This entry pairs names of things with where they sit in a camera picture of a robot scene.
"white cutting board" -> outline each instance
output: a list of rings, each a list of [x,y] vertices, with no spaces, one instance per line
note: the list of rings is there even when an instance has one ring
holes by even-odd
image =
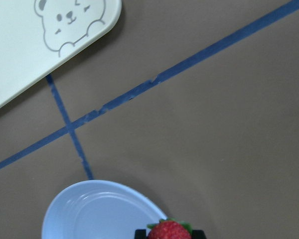
[[[110,31],[121,0],[0,0],[0,107]]]

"black object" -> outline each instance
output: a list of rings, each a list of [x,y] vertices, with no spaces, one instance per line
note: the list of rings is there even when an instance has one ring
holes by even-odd
[[[147,239],[146,229],[135,230],[134,239]],[[191,239],[207,239],[203,230],[193,230]]]

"red strawberry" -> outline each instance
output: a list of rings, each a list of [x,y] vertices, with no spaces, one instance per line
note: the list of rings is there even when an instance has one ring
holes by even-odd
[[[191,235],[181,224],[171,220],[161,220],[149,232],[148,239],[191,239]]]

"plate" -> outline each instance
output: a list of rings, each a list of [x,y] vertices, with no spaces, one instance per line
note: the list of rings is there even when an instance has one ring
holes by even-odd
[[[121,0],[0,0],[0,107],[110,31]]]
[[[148,198],[119,183],[89,180],[59,193],[43,221],[42,239],[133,239],[136,229],[165,219]]]

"blue tape line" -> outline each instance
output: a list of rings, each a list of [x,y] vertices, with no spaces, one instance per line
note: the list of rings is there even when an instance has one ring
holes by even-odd
[[[295,12],[298,9],[299,9],[299,0],[290,1],[289,3],[281,6],[280,8],[268,13],[267,15],[259,18],[258,20],[248,24],[247,26],[239,29],[238,31],[230,34],[229,36],[221,39],[220,41],[217,41],[216,43],[210,45],[209,47],[201,50],[200,52],[181,61],[180,63],[176,64],[175,66],[158,74],[158,76],[155,78],[155,80],[153,80],[153,81],[149,80],[149,81],[146,81],[146,82],[136,86],[135,88],[131,89],[130,91],[126,92],[125,94],[123,94],[123,95],[115,98],[114,100],[106,103],[105,105],[103,105],[99,111],[93,110],[93,111],[87,113],[86,115],[80,117],[79,119],[77,119],[76,121],[74,121],[72,124],[69,124],[69,125],[71,125],[73,127],[73,130],[77,129],[78,127],[105,114],[107,111],[118,107],[119,105],[127,102],[130,99],[133,99],[134,97],[136,97],[139,94],[158,85],[159,83],[170,79],[171,77],[173,77],[173,76],[183,72],[184,70],[196,65],[197,63],[215,55],[216,53],[226,49],[227,47],[233,45],[234,43],[237,43],[238,41],[252,35],[253,33],[255,33],[255,32],[263,29],[264,27],[278,21],[279,19]],[[45,146],[46,144],[59,138],[63,134],[66,134],[67,132],[63,132],[63,130],[66,130],[66,129],[62,128],[62,129],[56,131],[55,133],[47,136],[46,138],[38,141],[37,143],[29,146],[28,148],[20,151],[19,153],[0,162],[0,169],[17,161],[18,159],[20,159],[22,157],[28,155],[29,153],[35,151],[36,149],[39,149],[39,148]]]
[[[79,139],[78,137],[76,136],[76,133],[75,133],[75,130],[74,130],[74,127],[72,126],[72,122],[69,118],[69,115],[68,113],[66,112],[66,109],[64,107],[64,104],[62,102],[62,99],[60,97],[60,94],[58,92],[58,90],[56,89],[55,85],[54,85],[54,82],[53,82],[53,79],[52,79],[52,76],[49,74],[47,75],[46,77],[46,80],[48,81],[48,84],[51,88],[51,92],[52,92],[52,95],[56,101],[56,104],[62,114],[62,117],[63,117],[63,120],[66,124],[66,128],[71,136],[71,139],[72,139],[72,142],[76,148],[76,151],[79,155],[79,157],[81,158],[81,163],[84,167],[84,170],[85,170],[85,173],[88,177],[89,180],[92,180],[94,179],[93,177],[93,174],[92,174],[92,171],[91,171],[91,168],[90,168],[90,165],[88,163],[88,161],[86,160],[86,157],[85,157],[85,154],[84,154],[84,151],[83,151],[83,148],[79,142]]]
[[[8,166],[9,164],[12,164],[13,162],[16,162],[17,160],[27,156],[28,154],[36,151],[37,149],[40,149],[44,147],[45,145],[51,143],[52,141],[58,139],[59,137],[62,137],[63,135],[67,134],[68,130],[66,127],[63,127],[56,132],[48,135],[47,137],[39,140],[38,142],[30,145],[29,147],[25,148],[24,150],[10,156],[9,158],[5,159],[4,161],[0,162],[0,169]]]

